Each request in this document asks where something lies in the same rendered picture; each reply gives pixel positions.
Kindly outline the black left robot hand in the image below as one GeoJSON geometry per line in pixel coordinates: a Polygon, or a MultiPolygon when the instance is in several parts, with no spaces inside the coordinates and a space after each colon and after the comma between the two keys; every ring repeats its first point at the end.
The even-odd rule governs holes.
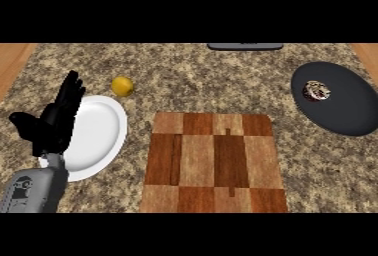
{"type": "Polygon", "coordinates": [[[39,117],[25,112],[13,112],[8,115],[19,137],[30,142],[33,157],[48,153],[61,154],[67,149],[84,93],[85,87],[78,72],[70,70],[54,102],[47,104],[39,117]]]}

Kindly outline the wooden checkered cutting board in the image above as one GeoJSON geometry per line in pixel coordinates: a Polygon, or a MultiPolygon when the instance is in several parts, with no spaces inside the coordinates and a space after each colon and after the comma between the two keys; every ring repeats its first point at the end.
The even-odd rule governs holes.
{"type": "Polygon", "coordinates": [[[287,211],[265,115],[155,114],[140,210],[287,211]]]}

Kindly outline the dark grey pan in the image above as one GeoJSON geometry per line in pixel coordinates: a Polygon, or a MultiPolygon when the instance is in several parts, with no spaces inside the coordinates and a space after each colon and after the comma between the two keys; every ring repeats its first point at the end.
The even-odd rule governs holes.
{"type": "Polygon", "coordinates": [[[378,92],[366,80],[344,66],[308,62],[293,71],[290,93],[308,120],[327,131],[364,136],[378,129],[378,92]],[[304,96],[305,83],[320,82],[330,91],[323,100],[304,96]]]}

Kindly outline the white oval plate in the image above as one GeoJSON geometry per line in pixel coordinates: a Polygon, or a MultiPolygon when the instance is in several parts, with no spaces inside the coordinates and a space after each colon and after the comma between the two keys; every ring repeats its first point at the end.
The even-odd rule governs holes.
{"type": "Polygon", "coordinates": [[[63,152],[69,182],[90,178],[106,168],[125,139],[124,107],[107,96],[84,96],[75,116],[70,143],[63,152]]]}

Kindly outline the yellow lemon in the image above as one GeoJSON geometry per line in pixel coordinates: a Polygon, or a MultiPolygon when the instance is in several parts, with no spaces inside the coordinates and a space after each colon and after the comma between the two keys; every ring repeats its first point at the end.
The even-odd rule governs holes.
{"type": "Polygon", "coordinates": [[[132,81],[128,77],[118,76],[110,83],[110,89],[116,96],[126,97],[132,93],[132,81]]]}

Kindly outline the dark grey flat appliance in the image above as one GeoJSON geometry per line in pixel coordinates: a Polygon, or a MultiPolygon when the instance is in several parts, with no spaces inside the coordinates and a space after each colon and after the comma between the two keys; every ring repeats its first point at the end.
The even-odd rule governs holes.
{"type": "Polygon", "coordinates": [[[281,49],[283,43],[206,43],[206,46],[218,51],[270,51],[281,49]]]}

